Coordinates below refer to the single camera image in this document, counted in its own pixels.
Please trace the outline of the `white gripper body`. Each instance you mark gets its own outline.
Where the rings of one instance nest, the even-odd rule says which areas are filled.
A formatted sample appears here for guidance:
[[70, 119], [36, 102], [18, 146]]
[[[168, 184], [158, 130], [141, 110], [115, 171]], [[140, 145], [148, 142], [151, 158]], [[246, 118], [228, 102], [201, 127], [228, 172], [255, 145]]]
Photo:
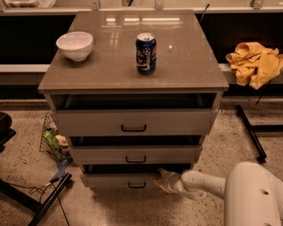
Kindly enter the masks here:
[[169, 193], [179, 193], [182, 189], [180, 175], [172, 172], [167, 176], [165, 185]]

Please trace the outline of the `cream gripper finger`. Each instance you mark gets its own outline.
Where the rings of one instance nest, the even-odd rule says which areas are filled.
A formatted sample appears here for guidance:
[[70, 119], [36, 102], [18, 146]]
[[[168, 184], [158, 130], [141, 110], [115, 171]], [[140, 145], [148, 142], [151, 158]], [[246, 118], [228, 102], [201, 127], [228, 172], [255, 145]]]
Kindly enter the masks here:
[[158, 170], [158, 178], [159, 179], [166, 179], [166, 178], [170, 177], [171, 174], [172, 174], [172, 172], [168, 171], [166, 169], [159, 169]]
[[167, 192], [167, 188], [163, 185], [163, 183], [160, 180], [154, 180], [155, 185], [158, 186], [163, 191]]

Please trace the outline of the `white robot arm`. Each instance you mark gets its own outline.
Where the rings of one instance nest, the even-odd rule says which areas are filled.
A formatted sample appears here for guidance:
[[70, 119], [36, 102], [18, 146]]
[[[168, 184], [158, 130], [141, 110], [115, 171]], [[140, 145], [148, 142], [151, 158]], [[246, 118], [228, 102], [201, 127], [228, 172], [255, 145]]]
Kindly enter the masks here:
[[208, 193], [224, 201], [225, 226], [282, 226], [283, 182], [259, 164], [240, 162], [225, 178], [196, 170], [158, 171], [158, 187], [200, 201]]

